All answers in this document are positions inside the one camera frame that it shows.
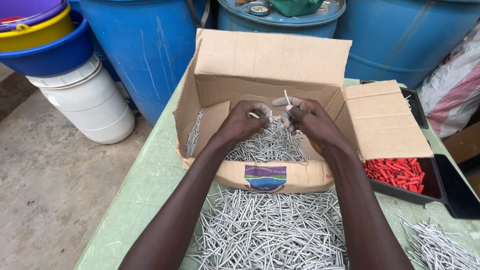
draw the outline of stacked buckets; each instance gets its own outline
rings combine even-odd
[[[87,20],[66,0],[3,1],[0,62],[25,75],[91,140],[114,144],[132,133],[133,113],[93,54]]]

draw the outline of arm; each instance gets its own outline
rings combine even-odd
[[[353,270],[414,270],[388,224],[363,165],[345,136],[318,101],[289,97],[273,102],[286,106],[282,122],[300,129],[332,170],[348,258]]]
[[[253,111],[259,119],[251,117]],[[125,255],[119,270],[178,270],[216,171],[235,145],[273,119],[259,101],[240,101],[210,138],[160,211]]]

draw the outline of hand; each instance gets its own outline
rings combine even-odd
[[[263,133],[264,129],[273,123],[271,111],[261,101],[242,100],[233,107],[215,135],[237,144],[252,137],[256,132]],[[255,118],[249,112],[253,112],[259,118]]]
[[[319,153],[332,145],[348,144],[347,139],[333,122],[320,103],[312,99],[296,97],[279,98],[272,102],[273,107],[286,106],[280,120],[284,126],[295,134],[296,130],[302,131],[310,140],[310,143]]]

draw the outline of yellow bucket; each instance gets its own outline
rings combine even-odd
[[[37,25],[17,25],[17,30],[0,32],[0,51],[30,49],[45,45],[73,32],[70,4],[57,16]]]

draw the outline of green container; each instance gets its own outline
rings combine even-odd
[[[324,0],[267,0],[285,17],[303,16],[317,12]]]

